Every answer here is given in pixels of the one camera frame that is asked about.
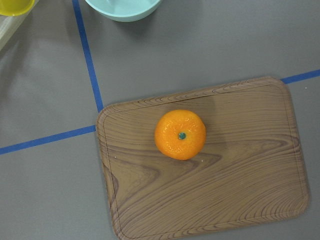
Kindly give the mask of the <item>orange mandarin fruit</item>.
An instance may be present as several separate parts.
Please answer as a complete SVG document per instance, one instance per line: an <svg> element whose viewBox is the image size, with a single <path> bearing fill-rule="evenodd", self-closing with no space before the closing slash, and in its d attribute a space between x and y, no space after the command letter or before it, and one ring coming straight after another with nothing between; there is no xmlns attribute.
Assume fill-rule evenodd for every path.
<svg viewBox="0 0 320 240"><path fill-rule="evenodd" d="M206 127L201 118L186 109L165 113L154 130L158 150L175 160L189 160L196 156L206 142Z"/></svg>

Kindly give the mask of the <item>brown wood-grain tray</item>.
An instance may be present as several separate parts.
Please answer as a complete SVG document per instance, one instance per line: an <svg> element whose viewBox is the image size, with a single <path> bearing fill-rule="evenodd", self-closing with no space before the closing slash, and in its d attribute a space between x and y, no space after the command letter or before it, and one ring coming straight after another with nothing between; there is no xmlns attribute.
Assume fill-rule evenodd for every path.
<svg viewBox="0 0 320 240"><path fill-rule="evenodd" d="M189 160L154 142L160 117L197 113L206 143ZM120 240L172 240L301 215L310 193L287 86L261 77L105 107L96 131Z"/></svg>

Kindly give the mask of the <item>light green bowl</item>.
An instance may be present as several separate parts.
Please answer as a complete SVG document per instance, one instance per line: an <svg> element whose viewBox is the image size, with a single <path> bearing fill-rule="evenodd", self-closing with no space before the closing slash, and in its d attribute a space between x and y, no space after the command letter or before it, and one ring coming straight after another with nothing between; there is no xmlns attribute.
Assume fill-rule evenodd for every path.
<svg viewBox="0 0 320 240"><path fill-rule="evenodd" d="M95 11L117 22L135 22L152 14L162 0L86 0Z"/></svg>

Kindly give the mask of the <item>yellow bowl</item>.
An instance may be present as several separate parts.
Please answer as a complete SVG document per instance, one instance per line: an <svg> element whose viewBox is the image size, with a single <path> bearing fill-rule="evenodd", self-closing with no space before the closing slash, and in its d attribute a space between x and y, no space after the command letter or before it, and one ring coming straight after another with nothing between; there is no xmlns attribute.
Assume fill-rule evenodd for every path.
<svg viewBox="0 0 320 240"><path fill-rule="evenodd" d="M35 0L0 0L0 14L7 17L24 15L34 4Z"/></svg>

